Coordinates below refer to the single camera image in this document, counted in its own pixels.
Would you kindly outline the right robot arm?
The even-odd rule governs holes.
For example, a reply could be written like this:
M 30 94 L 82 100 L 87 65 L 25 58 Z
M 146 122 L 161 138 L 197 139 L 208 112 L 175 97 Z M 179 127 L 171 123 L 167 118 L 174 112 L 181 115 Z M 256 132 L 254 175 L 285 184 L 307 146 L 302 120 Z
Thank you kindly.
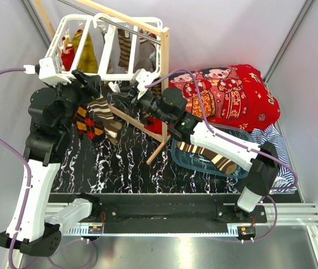
M 240 222 L 247 222 L 253 217 L 256 205 L 269 194 L 279 172 L 274 145 L 267 142 L 261 146 L 218 129 L 209 129 L 201 118 L 186 111 L 186 99 L 175 87 L 165 89 L 161 97 L 157 98 L 149 91 L 141 93 L 135 85 L 109 85 L 113 97 L 125 107 L 140 108 L 166 123 L 170 135 L 178 142 L 210 150 L 247 171 L 234 215 Z

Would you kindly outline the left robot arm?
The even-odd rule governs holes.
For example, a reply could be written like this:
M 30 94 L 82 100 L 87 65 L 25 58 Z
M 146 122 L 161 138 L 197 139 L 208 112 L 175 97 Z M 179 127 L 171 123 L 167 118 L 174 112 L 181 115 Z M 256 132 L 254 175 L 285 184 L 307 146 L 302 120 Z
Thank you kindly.
M 22 155 L 23 183 L 13 219 L 0 233 L 0 247 L 18 249 L 33 257 L 50 257 L 62 235 L 81 220 L 96 221 L 100 200 L 90 194 L 76 195 L 64 209 L 45 217 L 52 184 L 70 143 L 74 115 L 82 104 L 99 97 L 101 77 L 72 71 L 68 83 L 36 90 L 28 108 L 30 134 Z

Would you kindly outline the white plastic clip hanger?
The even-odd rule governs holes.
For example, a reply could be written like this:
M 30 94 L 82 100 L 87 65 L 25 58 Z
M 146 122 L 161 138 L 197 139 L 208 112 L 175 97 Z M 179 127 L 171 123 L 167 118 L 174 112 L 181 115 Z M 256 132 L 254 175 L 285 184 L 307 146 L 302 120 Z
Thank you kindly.
M 134 60 L 135 60 L 135 48 L 137 43 L 139 42 L 138 37 L 140 36 L 139 30 L 146 30 L 148 32 L 154 33 L 155 30 L 161 31 L 163 30 L 162 20 L 156 17 L 131 17 L 133 20 L 129 22 L 127 19 L 122 19 L 118 17 L 112 17 L 105 13 L 97 13 L 94 16 L 91 15 L 80 15 L 80 14 L 70 14 L 64 16 L 59 26 L 55 32 L 55 35 L 52 39 L 52 42 L 49 45 L 48 51 L 45 55 L 46 57 L 52 57 L 55 60 L 59 61 L 60 69 L 62 70 L 62 60 L 60 56 L 57 56 L 58 45 L 62 41 L 62 35 L 65 33 L 66 24 L 71 21 L 84 22 L 83 34 L 77 49 L 77 53 L 75 53 L 74 61 L 71 66 L 70 71 L 62 70 L 62 74 L 67 76 L 70 80 L 74 78 L 74 75 L 71 72 L 77 67 L 78 61 L 81 57 L 82 50 L 85 44 L 85 39 L 87 38 L 88 31 L 92 27 L 94 29 L 100 27 L 102 24 L 107 24 L 105 28 L 105 44 L 103 42 L 102 46 L 102 55 L 99 61 L 99 67 L 97 73 L 87 73 L 88 76 L 99 75 L 103 81 L 133 81 L 133 76 L 136 72 L 133 71 L 134 68 Z M 107 73 L 107 67 L 110 60 L 111 52 L 114 45 L 114 39 L 117 29 L 123 29 L 132 33 L 132 44 L 131 44 L 131 53 L 130 53 L 130 61 L 127 73 Z M 156 69 L 153 72 L 158 72 L 160 74 L 159 77 L 164 77 L 162 74 L 162 66 L 161 61 L 163 59 L 161 52 L 161 38 L 159 34 L 156 35 L 155 39 L 149 39 L 152 43 L 155 44 L 156 47 Z

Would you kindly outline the yellow sock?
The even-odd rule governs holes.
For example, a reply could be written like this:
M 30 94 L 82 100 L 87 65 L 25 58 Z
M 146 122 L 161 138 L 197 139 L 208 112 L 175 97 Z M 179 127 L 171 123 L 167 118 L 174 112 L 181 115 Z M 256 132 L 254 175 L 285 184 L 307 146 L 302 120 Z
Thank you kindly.
M 78 29 L 71 40 L 75 53 L 77 53 L 82 34 L 83 30 Z M 78 61 L 77 69 L 80 69 L 84 73 L 97 73 L 98 64 L 90 34 L 87 35 L 81 57 Z

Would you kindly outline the red patterned sock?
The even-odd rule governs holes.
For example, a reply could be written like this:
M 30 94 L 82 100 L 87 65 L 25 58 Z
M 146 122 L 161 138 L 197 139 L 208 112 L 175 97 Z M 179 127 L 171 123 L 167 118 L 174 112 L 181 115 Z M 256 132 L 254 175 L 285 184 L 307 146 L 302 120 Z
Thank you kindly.
M 72 43 L 69 43 L 61 52 L 62 65 L 65 71 L 71 70 L 71 66 L 74 61 L 74 56 L 75 56 L 74 46 Z

